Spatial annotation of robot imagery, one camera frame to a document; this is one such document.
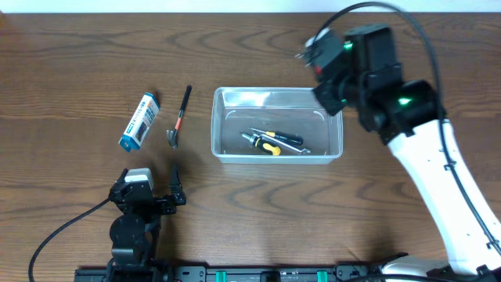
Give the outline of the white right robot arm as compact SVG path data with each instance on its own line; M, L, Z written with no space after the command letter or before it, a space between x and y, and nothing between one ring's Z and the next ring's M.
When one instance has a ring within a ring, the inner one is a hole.
M445 245L442 275L499 280L499 220L465 164L438 93L424 80L403 79L390 27L356 27L343 38L324 28L307 40L304 58L325 111L355 109L414 181Z

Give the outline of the stubby yellow black screwdriver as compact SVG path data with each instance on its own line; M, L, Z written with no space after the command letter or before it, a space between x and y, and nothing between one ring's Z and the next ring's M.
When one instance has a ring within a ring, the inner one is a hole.
M249 135L245 132L241 132L240 136L243 137L248 143L255 147L258 148L260 151L272 155L272 156L279 156L281 154L281 149L274 143L271 143L265 139L263 139L261 136L258 135Z

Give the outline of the slim black yellow screwdriver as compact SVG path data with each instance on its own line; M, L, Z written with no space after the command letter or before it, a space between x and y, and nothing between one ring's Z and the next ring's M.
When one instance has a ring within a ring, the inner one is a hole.
M252 130L253 132L257 132L257 133L266 134L267 136L271 136L275 139L278 139L279 141L285 142L285 143L287 143L289 145L293 145L293 146L301 146L304 142L302 137L296 136L296 135L290 135L290 134L287 134L284 132L278 132L278 131L271 132L271 131L265 131L265 130L261 130L261 129L253 128L253 127L250 127L250 130Z

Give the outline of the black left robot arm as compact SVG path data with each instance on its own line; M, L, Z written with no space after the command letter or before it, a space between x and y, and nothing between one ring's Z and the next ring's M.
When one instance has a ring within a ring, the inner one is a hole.
M148 168L125 169L109 192L109 200L122 212L110 227L112 256L119 266L145 266L155 257L160 220L186 204L178 167L173 165L169 194L153 195L154 181Z

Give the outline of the silver offset ring wrench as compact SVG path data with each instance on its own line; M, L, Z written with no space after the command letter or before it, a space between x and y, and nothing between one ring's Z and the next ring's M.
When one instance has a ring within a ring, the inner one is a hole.
M305 148L305 147L300 148L300 147L297 147L294 145L290 145L289 143L285 143L283 141L280 141L280 140L278 140L274 137L268 136L268 135L260 134L260 137L263 139L267 139L271 142L274 142L280 146L286 147L288 150L293 151L293 152L298 153L298 154L310 154L311 153L311 150L309 148Z

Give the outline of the red handled pliers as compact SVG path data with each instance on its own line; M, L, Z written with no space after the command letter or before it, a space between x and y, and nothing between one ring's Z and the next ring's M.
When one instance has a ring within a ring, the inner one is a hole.
M294 56L296 59L303 60L305 66L310 68L315 76L320 76L322 74L322 68L315 62L318 57L311 47L305 47L299 53Z

